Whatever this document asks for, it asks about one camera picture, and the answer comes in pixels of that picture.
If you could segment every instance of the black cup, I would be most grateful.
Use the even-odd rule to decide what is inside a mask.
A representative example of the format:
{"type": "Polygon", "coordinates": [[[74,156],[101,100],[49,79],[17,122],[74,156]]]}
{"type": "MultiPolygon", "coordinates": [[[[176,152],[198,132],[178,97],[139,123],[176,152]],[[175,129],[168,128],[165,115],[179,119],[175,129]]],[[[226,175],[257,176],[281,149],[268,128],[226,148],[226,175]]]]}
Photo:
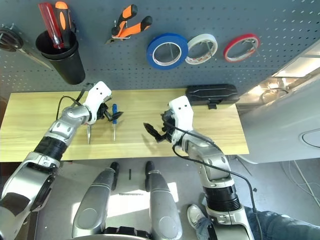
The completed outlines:
{"type": "Polygon", "coordinates": [[[48,31],[37,37],[35,45],[68,84],[76,85],[84,81],[86,74],[79,55],[79,44],[73,32],[70,37],[70,49],[54,48],[48,31]]]}

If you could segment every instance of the orange-handled pliers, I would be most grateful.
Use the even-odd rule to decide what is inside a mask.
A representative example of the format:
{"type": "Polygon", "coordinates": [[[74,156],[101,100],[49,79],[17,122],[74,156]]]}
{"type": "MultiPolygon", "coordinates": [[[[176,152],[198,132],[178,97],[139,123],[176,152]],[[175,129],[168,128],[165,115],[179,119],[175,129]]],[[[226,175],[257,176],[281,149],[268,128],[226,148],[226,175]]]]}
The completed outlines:
{"type": "Polygon", "coordinates": [[[131,27],[125,27],[129,19],[132,19],[138,13],[138,7],[134,4],[128,6],[123,10],[120,15],[118,22],[111,30],[112,38],[106,41],[106,44],[114,43],[116,40],[124,40],[129,38],[131,35],[141,33],[146,30],[152,24],[152,17],[146,16],[141,22],[131,27]]]}

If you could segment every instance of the screwdriver handle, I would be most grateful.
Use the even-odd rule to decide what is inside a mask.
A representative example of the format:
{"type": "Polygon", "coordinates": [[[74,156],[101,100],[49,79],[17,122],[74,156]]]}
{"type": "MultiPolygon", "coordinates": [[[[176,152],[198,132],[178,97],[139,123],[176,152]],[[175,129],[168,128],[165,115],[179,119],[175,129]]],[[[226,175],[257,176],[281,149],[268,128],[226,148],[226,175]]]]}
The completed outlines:
{"type": "Polygon", "coordinates": [[[119,37],[127,38],[130,35],[141,33],[142,31],[149,28],[151,24],[152,24],[152,17],[146,16],[141,22],[137,23],[136,25],[124,29],[121,32],[119,37]]]}
{"type": "Polygon", "coordinates": [[[111,34],[113,37],[118,38],[124,29],[126,21],[132,19],[138,13],[138,7],[134,4],[128,6],[123,12],[121,13],[118,22],[116,25],[111,29],[111,34]]]}
{"type": "Polygon", "coordinates": [[[38,7],[40,9],[44,25],[52,40],[53,47],[56,49],[62,49],[64,47],[64,42],[62,41],[61,32],[51,4],[48,2],[41,2],[38,4],[38,7]]]}
{"type": "MultiPolygon", "coordinates": [[[[117,104],[112,105],[112,115],[116,114],[118,112],[118,107],[117,104]]],[[[117,124],[117,119],[112,120],[112,124],[117,124]]]]}
{"type": "Polygon", "coordinates": [[[56,11],[57,23],[62,35],[64,47],[66,49],[69,49],[71,47],[71,44],[70,44],[71,21],[70,21],[68,5],[63,1],[57,1],[55,3],[55,11],[56,11]]]}

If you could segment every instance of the white sneaker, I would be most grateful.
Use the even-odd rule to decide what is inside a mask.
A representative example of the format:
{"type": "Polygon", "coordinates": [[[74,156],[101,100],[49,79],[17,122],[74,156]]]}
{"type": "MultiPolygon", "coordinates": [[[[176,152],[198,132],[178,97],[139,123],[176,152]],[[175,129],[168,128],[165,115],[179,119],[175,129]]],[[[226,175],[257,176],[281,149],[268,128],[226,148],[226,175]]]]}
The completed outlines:
{"type": "Polygon", "coordinates": [[[195,204],[190,205],[186,212],[188,221],[194,229],[196,229],[196,225],[199,222],[199,220],[206,217],[202,213],[201,209],[195,204]]]}

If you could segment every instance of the tape roll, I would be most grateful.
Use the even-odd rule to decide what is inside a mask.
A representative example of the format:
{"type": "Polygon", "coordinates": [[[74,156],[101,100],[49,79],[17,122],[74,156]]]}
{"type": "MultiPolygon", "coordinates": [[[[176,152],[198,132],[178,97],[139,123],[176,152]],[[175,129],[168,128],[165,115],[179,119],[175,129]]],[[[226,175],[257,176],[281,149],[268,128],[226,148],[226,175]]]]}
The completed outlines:
{"type": "Polygon", "coordinates": [[[250,57],[252,54],[254,54],[256,49],[259,47],[259,45],[260,45],[259,37],[253,33],[247,33],[247,34],[238,36],[235,39],[233,39],[231,42],[229,42],[223,51],[223,55],[225,60],[229,63],[241,62],[247,59],[248,57],[250,57]],[[252,43],[252,47],[240,56],[229,57],[228,52],[230,51],[230,49],[232,49],[236,44],[241,43],[243,41],[250,41],[252,43]]]}
{"type": "Polygon", "coordinates": [[[208,49],[208,52],[200,57],[196,57],[196,58],[192,58],[192,57],[186,57],[185,61],[188,64],[191,65],[197,65],[197,64],[202,64],[206,61],[208,61],[213,55],[215,55],[215,53],[217,52],[218,49],[218,42],[216,40],[216,38],[211,35],[211,34],[200,34],[194,38],[192,38],[189,42],[188,42],[188,49],[190,52],[190,49],[192,49],[195,45],[197,44],[201,44],[201,43],[212,43],[212,47],[210,48],[210,50],[208,49]]]}
{"type": "Polygon", "coordinates": [[[146,59],[148,60],[149,64],[152,67],[160,70],[170,70],[176,68],[184,62],[187,56],[188,41],[183,36],[175,33],[165,33],[157,36],[149,43],[146,49],[146,59]],[[176,57],[173,57],[173,60],[171,61],[162,62],[156,59],[155,52],[159,47],[165,44],[175,45],[179,50],[179,54],[176,57]]]}

